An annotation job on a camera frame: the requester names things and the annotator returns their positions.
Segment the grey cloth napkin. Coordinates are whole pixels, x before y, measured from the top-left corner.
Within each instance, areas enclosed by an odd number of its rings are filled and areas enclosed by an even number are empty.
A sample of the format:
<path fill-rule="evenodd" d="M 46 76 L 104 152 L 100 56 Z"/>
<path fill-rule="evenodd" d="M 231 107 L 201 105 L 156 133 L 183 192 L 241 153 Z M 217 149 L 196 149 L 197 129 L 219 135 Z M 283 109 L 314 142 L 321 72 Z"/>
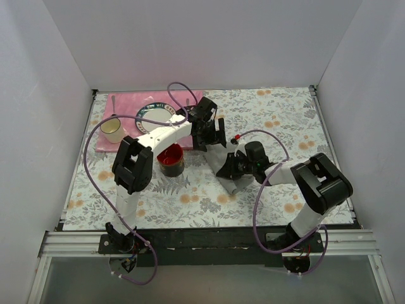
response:
<path fill-rule="evenodd" d="M 204 157 L 208 165 L 212 169 L 213 173 L 216 175 L 218 171 L 224 166 L 228 153 L 235 154 L 237 149 L 245 153 L 245 144 L 245 141 L 242 141 L 240 144 L 232 144 L 229 141 L 227 142 L 226 148 L 224 148 L 221 144 L 207 146 L 207 152 L 204 153 Z M 229 194 L 237 194 L 250 186 L 255 181 L 252 175 L 244 175 L 237 180 L 217 177 L 217 180 Z"/>

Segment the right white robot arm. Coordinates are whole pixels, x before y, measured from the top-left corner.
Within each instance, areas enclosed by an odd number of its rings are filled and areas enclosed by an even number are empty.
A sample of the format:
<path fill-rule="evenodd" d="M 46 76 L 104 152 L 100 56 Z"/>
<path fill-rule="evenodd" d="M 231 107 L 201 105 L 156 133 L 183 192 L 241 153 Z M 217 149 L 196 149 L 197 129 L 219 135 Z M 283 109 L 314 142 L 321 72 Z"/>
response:
<path fill-rule="evenodd" d="M 259 247 L 268 253 L 302 251 L 323 219 L 352 196 L 353 188 L 344 174 L 323 153 L 303 163 L 269 161 L 259 141 L 226 146 L 214 145 L 207 152 L 207 162 L 216 178 L 231 194 L 238 193 L 253 181 L 262 188 L 279 184 L 295 184 L 305 203 L 283 234 Z"/>

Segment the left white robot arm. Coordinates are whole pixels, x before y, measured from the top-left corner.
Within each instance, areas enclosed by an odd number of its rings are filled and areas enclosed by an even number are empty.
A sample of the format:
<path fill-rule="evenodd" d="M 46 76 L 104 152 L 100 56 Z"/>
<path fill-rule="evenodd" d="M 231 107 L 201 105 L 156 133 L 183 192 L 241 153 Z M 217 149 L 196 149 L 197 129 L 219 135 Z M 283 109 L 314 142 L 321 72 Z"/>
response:
<path fill-rule="evenodd" d="M 224 119 L 215 122 L 217 105 L 203 97 L 198 104 L 178 110 L 165 122 L 140 137 L 122 139 L 112 172 L 116 183 L 115 210 L 118 215 L 106 224 L 110 243 L 120 252 L 128 253 L 135 246 L 130 232 L 136 228 L 136 209 L 140 193 L 152 178 L 154 159 L 179 140 L 191 136 L 194 150 L 207 152 L 208 146 L 227 145 Z"/>

